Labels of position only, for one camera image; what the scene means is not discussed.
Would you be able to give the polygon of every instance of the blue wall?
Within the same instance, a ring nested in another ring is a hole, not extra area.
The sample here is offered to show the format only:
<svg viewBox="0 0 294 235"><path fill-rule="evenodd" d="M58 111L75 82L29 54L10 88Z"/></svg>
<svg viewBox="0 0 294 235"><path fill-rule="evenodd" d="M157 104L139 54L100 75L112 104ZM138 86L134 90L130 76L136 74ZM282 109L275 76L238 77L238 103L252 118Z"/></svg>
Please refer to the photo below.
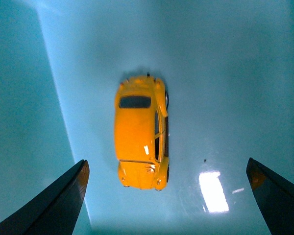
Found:
<svg viewBox="0 0 294 235"><path fill-rule="evenodd" d="M36 11L0 1L0 222L73 165Z"/></svg>

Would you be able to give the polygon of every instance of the yellow toy car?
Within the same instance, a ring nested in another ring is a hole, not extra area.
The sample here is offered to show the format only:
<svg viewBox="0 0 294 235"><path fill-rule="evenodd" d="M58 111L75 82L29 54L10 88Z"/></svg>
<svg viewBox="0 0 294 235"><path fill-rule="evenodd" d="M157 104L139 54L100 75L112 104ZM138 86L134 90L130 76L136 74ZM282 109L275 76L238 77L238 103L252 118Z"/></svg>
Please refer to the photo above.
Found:
<svg viewBox="0 0 294 235"><path fill-rule="evenodd" d="M159 78L132 77L115 97L114 142L125 187L164 189L169 180L169 96Z"/></svg>

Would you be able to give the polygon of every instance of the rear window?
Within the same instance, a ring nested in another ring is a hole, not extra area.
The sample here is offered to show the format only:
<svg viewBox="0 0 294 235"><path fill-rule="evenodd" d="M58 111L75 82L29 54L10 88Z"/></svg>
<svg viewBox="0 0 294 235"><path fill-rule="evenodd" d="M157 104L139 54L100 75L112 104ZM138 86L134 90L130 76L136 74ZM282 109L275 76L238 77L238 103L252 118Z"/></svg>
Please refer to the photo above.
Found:
<svg viewBox="0 0 294 235"><path fill-rule="evenodd" d="M120 108L149 108L151 98L148 96L125 96L119 103Z"/></svg>

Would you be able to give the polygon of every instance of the car fender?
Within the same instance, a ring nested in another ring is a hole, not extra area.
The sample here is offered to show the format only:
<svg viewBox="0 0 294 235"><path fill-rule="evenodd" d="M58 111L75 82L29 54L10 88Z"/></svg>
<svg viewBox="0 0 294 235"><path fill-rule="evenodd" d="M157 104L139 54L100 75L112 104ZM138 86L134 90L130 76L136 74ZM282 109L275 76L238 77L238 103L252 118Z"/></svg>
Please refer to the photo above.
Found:
<svg viewBox="0 0 294 235"><path fill-rule="evenodd" d="M169 167L169 158L163 157L162 162L160 164L160 168L159 168L158 178L156 180L156 185L155 185L156 190L162 190L167 186L168 167Z"/></svg>
<svg viewBox="0 0 294 235"><path fill-rule="evenodd" d="M119 92L117 92L115 98L114 98L114 108L116 109L119 105L119 101L120 101L120 95Z"/></svg>
<svg viewBox="0 0 294 235"><path fill-rule="evenodd" d="M159 78L155 80L155 91L156 91L156 99L157 99L160 111L164 117L167 117L168 112L166 108L166 99L165 99L166 87L163 81Z"/></svg>
<svg viewBox="0 0 294 235"><path fill-rule="evenodd" d="M121 163L119 162L119 165L118 165L118 177L119 177L119 180L120 180L120 182L122 184L124 184L123 181L122 181L122 177L124 177L124 176L125 175L124 175L123 169L121 167Z"/></svg>

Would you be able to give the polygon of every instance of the car wheel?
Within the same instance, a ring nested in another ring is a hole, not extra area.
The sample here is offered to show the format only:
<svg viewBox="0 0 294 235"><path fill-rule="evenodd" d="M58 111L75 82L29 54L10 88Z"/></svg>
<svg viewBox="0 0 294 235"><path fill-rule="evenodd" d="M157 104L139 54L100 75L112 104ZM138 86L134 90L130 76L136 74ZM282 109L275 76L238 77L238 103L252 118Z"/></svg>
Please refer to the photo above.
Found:
<svg viewBox="0 0 294 235"><path fill-rule="evenodd" d="M166 101L166 108L168 108L169 107L169 94L167 91L165 92L165 101Z"/></svg>
<svg viewBox="0 0 294 235"><path fill-rule="evenodd" d="M167 170L167 182L169 181L169 173L170 173L170 167L168 167L168 170Z"/></svg>

